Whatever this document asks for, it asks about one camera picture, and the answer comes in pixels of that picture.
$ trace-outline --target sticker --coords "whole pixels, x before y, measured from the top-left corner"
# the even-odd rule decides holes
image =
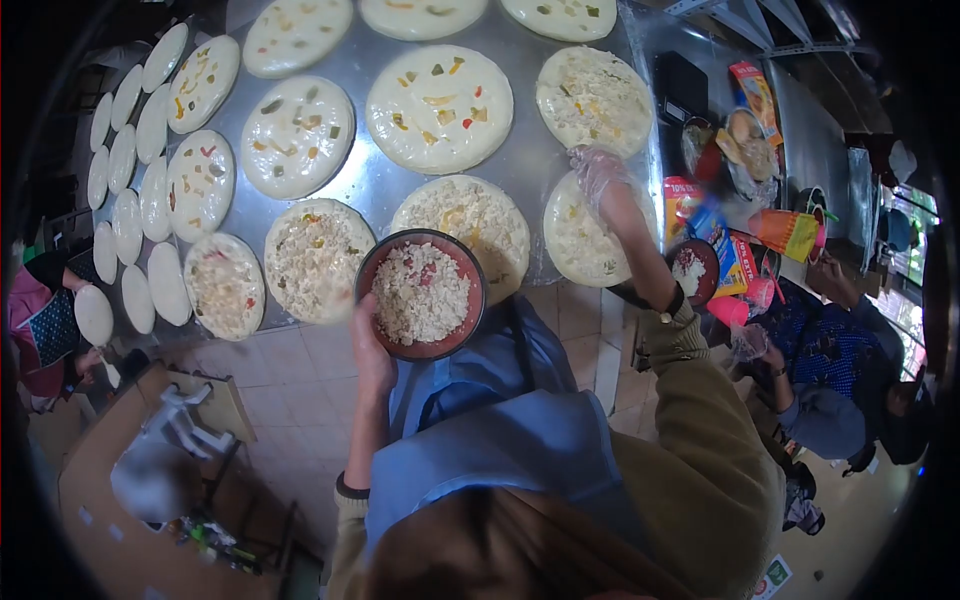
[[[86,506],[80,507],[80,510],[78,511],[78,514],[80,515],[80,520],[84,522],[84,525],[86,525],[87,527],[89,527],[89,526],[90,526],[90,523],[93,522],[93,515],[91,515],[91,514],[86,510]]]

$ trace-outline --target bowl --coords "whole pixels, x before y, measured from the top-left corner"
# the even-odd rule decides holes
[[[466,274],[469,278],[467,317],[460,326],[442,340],[437,342],[415,341],[410,346],[391,342],[380,331],[379,326],[373,328],[373,334],[377,341],[387,349],[391,356],[409,362],[439,360],[462,348],[473,335],[473,332],[476,331],[477,326],[480,325],[480,320],[483,318],[487,306],[487,280],[480,269],[480,263],[476,256],[456,238],[434,229],[406,229],[383,238],[367,253],[360,264],[360,269],[357,271],[357,277],[353,284],[354,300],[359,302],[373,288],[373,278],[376,276],[376,270],[386,260],[387,254],[391,250],[407,244],[423,245],[426,243],[432,244],[435,248],[450,256],[457,263],[458,273],[461,276]]]
[[[673,248],[666,256],[666,264],[673,271],[673,263],[685,249],[690,249],[693,254],[704,263],[706,272],[700,276],[697,292],[693,296],[688,296],[690,306],[700,306],[706,304],[717,291],[717,285],[720,282],[720,260],[713,246],[700,239],[686,240]]]

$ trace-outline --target snack package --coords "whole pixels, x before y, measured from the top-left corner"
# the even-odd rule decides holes
[[[783,143],[783,136],[777,129],[777,111],[774,97],[763,73],[749,62],[732,64],[730,70],[747,98],[747,105],[754,112],[763,128],[763,136],[775,149]]]
[[[704,192],[699,185],[682,177],[668,177],[663,180],[663,197],[666,201],[666,246],[669,247],[704,200]]]
[[[749,281],[742,266],[741,252],[737,249],[723,214],[717,209],[715,199],[704,200],[686,221],[690,237],[702,239],[713,246],[720,262],[720,281],[714,298],[733,296],[747,291]]]

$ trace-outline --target stainless steel table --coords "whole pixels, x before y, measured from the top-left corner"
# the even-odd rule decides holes
[[[633,65],[640,77],[648,82],[651,92],[654,91],[650,71],[653,56],[666,50],[677,50],[708,73],[711,108],[725,114],[735,106],[732,88],[726,77],[727,67],[744,60],[745,55],[719,45],[709,34],[700,33],[663,12],[641,7],[629,0],[618,0],[618,8],[620,16],[611,34],[591,43],[591,46],[613,52]],[[250,26],[251,22],[248,21],[228,33],[242,46]],[[543,244],[542,214],[550,192],[569,166],[563,145],[550,134],[540,118],[535,101],[535,82],[543,63],[556,51],[571,44],[533,34],[516,23],[500,3],[493,0],[476,24],[459,34],[431,43],[462,45],[481,52],[496,62],[509,78],[515,98],[514,125],[510,135],[493,156],[467,173],[503,188],[526,217],[532,234],[532,255],[524,283],[545,285],[558,280],[560,274]],[[367,131],[364,107],[371,85],[383,68],[398,55],[419,45],[374,32],[357,13],[345,39],[319,63],[302,71],[303,74],[325,77],[341,86],[353,102],[357,121],[356,139],[343,168],[330,183],[311,197],[334,198],[349,204],[364,216],[378,237],[387,233],[394,212],[407,195],[432,178],[398,167],[380,152]],[[196,44],[188,43],[188,50],[193,47]],[[261,263],[266,233],[274,219],[291,203],[273,200],[253,188],[239,164],[238,142],[250,111],[277,83],[257,79],[241,66],[233,90],[204,126],[205,129],[219,132],[230,143],[237,169],[233,204],[220,230],[247,242]],[[136,122],[144,102],[145,98],[141,98],[131,122]],[[81,135],[88,135],[88,132],[81,132]],[[658,230],[662,237],[664,215],[659,135],[659,124],[655,122],[647,148],[631,158],[628,164],[654,199]],[[183,135],[170,132],[167,154],[174,152],[184,138]],[[139,190],[145,170],[144,165],[137,164],[132,189]],[[104,205],[94,211],[95,224],[111,219],[114,202],[115,197],[110,194]],[[188,244],[175,236],[168,241],[178,247],[181,258],[186,256]],[[137,261],[144,271],[154,245],[144,239],[143,250]],[[129,345],[156,346],[211,337],[196,320],[183,327],[173,327],[160,317],[157,317],[153,334],[137,335],[120,308],[123,304],[119,284],[121,276],[122,273],[118,274],[116,283],[107,286],[106,292],[117,313],[115,333]],[[294,322],[268,294],[260,328],[269,329]]]

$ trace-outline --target blue apron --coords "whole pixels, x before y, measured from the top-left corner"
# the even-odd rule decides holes
[[[368,556],[391,526],[468,487],[557,495],[650,554],[596,396],[578,392],[556,335],[513,296],[469,344],[398,364],[390,444],[373,455]]]
[[[80,330],[73,316],[73,302],[66,288],[60,288],[43,308],[17,328],[25,324],[30,325],[30,333],[34,336],[41,369],[56,364],[80,343]]]

